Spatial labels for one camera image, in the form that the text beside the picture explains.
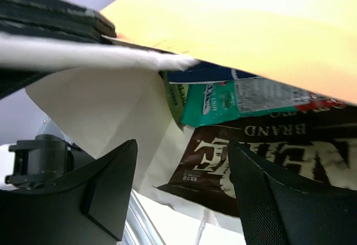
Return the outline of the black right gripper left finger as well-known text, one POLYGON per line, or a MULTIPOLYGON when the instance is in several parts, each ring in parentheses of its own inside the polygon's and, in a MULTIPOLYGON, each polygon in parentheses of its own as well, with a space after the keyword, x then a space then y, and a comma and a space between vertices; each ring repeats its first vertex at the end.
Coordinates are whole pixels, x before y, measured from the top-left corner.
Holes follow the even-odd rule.
POLYGON ((1 191, 1 244, 117 244, 137 162, 136 140, 34 189, 1 191))

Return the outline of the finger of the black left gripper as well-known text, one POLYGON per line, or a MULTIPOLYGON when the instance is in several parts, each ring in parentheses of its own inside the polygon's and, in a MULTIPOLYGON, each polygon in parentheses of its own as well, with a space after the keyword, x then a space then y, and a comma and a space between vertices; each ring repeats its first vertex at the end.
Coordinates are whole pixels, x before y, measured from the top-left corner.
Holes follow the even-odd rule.
POLYGON ((1 0, 1 32, 87 43, 116 37, 99 12, 62 0, 1 0))

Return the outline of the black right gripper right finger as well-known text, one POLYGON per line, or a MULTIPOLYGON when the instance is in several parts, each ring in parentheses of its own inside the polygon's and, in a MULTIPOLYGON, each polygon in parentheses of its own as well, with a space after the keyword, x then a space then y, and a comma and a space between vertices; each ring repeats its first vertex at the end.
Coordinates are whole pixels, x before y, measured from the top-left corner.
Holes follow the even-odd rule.
POLYGON ((228 160, 246 244, 356 244, 356 191, 294 174, 236 141, 228 160))

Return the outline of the brown Kettle chips bag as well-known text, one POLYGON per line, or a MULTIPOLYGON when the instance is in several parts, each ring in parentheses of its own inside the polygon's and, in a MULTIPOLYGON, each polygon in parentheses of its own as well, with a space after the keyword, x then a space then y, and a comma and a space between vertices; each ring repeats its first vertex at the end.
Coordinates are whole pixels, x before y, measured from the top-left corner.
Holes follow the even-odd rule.
POLYGON ((356 189, 356 108, 339 105, 199 127, 160 190, 237 217, 227 158, 230 141, 308 179, 356 189))

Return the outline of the teal Fox's mint candy bag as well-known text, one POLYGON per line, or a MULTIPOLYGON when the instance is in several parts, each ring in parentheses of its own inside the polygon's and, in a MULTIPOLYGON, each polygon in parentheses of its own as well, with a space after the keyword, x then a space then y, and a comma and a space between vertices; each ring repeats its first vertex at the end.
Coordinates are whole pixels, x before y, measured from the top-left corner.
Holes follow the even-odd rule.
POLYGON ((277 112, 307 111, 339 104, 335 99, 263 77, 209 84, 166 83, 174 119, 191 127, 277 112))

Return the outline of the blue Kettle vinegar chips bag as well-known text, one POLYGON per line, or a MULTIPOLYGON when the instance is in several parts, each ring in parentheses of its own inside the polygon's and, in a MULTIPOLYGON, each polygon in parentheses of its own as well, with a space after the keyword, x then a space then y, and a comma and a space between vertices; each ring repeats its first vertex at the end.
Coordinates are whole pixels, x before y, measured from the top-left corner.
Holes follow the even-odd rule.
POLYGON ((209 84, 257 77, 248 72, 204 61, 183 71, 168 71, 166 75, 171 84, 209 84))

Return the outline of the brown paper bag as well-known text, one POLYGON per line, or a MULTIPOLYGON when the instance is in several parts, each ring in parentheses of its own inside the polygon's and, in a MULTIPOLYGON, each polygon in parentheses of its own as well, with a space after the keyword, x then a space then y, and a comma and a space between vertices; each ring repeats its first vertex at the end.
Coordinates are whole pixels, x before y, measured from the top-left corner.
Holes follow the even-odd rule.
POLYGON ((1 32, 1 97, 24 89, 94 160, 136 140, 132 189, 184 215, 243 228, 160 190, 199 128, 174 119, 163 72, 204 61, 356 108, 356 0, 116 0, 100 14, 106 43, 1 32))

